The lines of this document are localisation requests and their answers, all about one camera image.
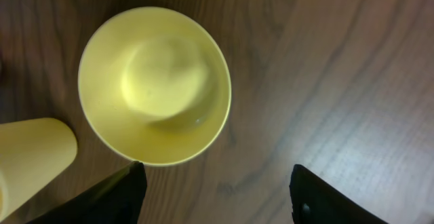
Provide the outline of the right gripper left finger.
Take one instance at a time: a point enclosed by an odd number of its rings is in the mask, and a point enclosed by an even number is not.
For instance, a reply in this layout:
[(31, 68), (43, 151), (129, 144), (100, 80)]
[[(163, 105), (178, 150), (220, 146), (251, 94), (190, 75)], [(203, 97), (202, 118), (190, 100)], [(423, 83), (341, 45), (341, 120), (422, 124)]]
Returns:
[(31, 224), (137, 224), (146, 195), (144, 164), (133, 162)]

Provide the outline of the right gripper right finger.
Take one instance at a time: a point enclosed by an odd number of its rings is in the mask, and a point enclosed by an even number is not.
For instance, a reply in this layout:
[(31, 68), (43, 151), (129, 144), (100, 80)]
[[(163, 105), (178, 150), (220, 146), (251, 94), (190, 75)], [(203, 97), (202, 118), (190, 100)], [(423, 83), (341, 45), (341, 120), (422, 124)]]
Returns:
[(301, 164), (294, 165), (289, 188), (295, 224), (384, 223)]

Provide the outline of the yellow cup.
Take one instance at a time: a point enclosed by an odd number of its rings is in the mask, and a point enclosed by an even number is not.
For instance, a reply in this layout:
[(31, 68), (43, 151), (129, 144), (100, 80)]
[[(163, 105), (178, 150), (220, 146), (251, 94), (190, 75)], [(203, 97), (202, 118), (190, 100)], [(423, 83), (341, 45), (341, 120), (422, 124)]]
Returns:
[(58, 119), (1, 124), (1, 220), (54, 180), (76, 155), (77, 139)]

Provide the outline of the yellow small bowl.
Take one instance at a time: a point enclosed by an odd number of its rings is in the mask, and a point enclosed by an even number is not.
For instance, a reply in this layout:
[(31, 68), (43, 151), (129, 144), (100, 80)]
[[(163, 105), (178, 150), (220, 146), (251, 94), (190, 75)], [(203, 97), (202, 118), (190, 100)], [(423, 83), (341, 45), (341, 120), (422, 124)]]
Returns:
[(197, 22), (162, 7), (108, 19), (88, 41), (79, 100), (98, 138), (147, 166), (172, 166), (203, 153), (229, 117), (228, 65)]

